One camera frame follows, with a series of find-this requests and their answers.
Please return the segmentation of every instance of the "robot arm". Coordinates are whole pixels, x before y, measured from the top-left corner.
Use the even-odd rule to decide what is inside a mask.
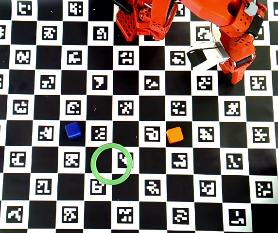
[[[255,60],[253,41],[261,28],[266,7],[256,0],[180,0],[195,15],[216,24],[217,39],[203,43],[187,53],[193,68],[209,69],[219,62],[224,73],[231,72],[232,83],[238,83],[244,71]],[[164,39],[177,12],[175,0],[128,0],[131,14],[121,9],[117,24],[126,39],[133,40],[136,34],[152,35],[155,40]]]

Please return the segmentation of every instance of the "green plastic ring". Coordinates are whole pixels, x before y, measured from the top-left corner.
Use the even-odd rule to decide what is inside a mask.
[[[98,156],[101,154],[101,152],[103,152],[106,149],[111,149],[111,148],[120,150],[126,156],[126,159],[127,159],[127,169],[126,169],[125,173],[121,177],[119,177],[115,180],[108,180],[108,179],[102,177],[99,174],[99,172],[97,170],[97,165],[96,165]],[[95,150],[95,152],[93,153],[91,160],[90,160],[91,172],[94,174],[96,179],[99,180],[101,183],[108,184],[108,185],[117,185],[117,184],[120,184],[120,183],[126,181],[130,175],[132,167],[133,167],[133,159],[131,158],[130,153],[128,152],[128,150],[126,150],[125,147],[123,147],[122,145],[117,144],[117,143],[108,143],[108,144],[104,144],[101,147],[97,148]]]

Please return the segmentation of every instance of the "blue cube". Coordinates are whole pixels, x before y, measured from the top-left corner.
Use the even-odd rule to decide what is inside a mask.
[[[68,138],[74,139],[82,135],[79,124],[77,122],[73,122],[69,125],[65,126]]]

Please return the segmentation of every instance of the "orange cube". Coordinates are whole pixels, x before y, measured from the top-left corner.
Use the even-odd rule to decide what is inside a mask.
[[[170,144],[183,140],[183,134],[180,127],[167,130],[166,135]]]

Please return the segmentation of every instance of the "checkerboard mat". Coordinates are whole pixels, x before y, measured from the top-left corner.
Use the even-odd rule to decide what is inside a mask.
[[[217,66],[190,71],[210,23],[182,4],[165,40],[126,42],[111,2],[0,0],[0,233],[273,232],[278,0],[261,2],[257,58],[232,86]],[[116,186],[90,170],[112,142],[134,161]],[[106,150],[97,167],[116,179],[127,160]]]

